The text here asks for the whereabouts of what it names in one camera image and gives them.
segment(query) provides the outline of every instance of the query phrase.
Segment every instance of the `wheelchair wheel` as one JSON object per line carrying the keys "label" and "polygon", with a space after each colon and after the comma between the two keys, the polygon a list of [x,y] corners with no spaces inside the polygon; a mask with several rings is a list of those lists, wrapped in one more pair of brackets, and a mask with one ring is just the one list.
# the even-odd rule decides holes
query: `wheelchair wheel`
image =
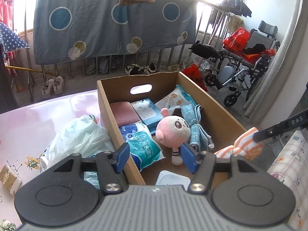
{"label": "wheelchair wheel", "polygon": [[215,79],[216,79],[216,75],[213,75],[213,74],[208,74],[208,75],[204,78],[205,83],[206,83],[207,85],[209,85],[210,87],[215,87],[215,83],[214,83]]}
{"label": "wheelchair wheel", "polygon": [[249,97],[252,95],[252,93],[254,92],[255,88],[257,87],[257,85],[259,84],[259,82],[261,81],[261,79],[263,78],[265,72],[263,73],[259,73],[257,75],[257,77],[254,79],[254,81],[252,82],[247,95],[246,95],[246,102],[249,100]]}
{"label": "wheelchair wheel", "polygon": [[238,101],[238,97],[236,94],[229,94],[224,98],[224,105],[226,107],[233,106]]}

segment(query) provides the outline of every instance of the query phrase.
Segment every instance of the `screw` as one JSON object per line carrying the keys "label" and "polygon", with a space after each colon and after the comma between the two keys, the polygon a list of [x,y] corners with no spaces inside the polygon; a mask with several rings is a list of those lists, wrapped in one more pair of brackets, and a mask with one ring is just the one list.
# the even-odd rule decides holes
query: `screw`
{"label": "screw", "polygon": [[194,183],[190,185],[190,189],[195,192],[201,192],[205,190],[205,186],[200,183]]}
{"label": "screw", "polygon": [[106,185],[106,190],[109,192],[115,192],[120,190],[120,186],[116,183],[109,183]]}

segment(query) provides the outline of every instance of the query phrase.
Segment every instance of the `yellow pole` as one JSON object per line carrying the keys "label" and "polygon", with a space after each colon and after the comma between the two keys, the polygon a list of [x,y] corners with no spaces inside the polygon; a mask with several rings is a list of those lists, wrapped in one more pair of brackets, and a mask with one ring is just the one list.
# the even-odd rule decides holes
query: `yellow pole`
{"label": "yellow pole", "polygon": [[[37,73],[43,73],[40,70],[36,70],[36,69],[27,69],[27,68],[22,68],[22,67],[15,67],[15,66],[5,66],[8,69],[19,69],[19,70],[24,70],[24,71],[32,71],[32,72],[37,72]],[[50,74],[50,75],[56,75],[55,73],[52,72],[45,72],[46,74]]]}

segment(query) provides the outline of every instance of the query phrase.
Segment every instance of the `orange striped towel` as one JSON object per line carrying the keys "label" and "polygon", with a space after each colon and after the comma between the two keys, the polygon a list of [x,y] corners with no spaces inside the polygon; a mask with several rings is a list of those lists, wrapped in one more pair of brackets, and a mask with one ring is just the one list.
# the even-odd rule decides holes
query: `orange striped towel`
{"label": "orange striped towel", "polygon": [[239,154],[245,157],[247,160],[252,160],[261,154],[263,149],[262,142],[254,142],[252,136],[254,133],[258,132],[258,130],[253,127],[249,129],[247,132],[243,133],[239,138],[236,139],[234,145],[225,147],[219,151],[217,151],[216,157],[218,158],[230,158],[232,154]]}

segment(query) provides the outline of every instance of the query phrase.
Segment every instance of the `wheelchair caster wheel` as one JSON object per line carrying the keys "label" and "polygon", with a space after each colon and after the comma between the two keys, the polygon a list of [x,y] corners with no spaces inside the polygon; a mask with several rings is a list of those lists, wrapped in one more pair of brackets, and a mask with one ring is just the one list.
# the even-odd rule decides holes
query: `wheelchair caster wheel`
{"label": "wheelchair caster wheel", "polygon": [[214,83],[215,79],[216,79],[216,75],[213,75],[213,74],[208,74],[204,78],[205,83],[210,87],[215,87],[215,83]]}
{"label": "wheelchair caster wheel", "polygon": [[236,102],[238,101],[238,97],[236,94],[230,94],[230,95],[227,95],[225,98],[224,98],[224,105],[226,107],[231,107],[233,106]]}

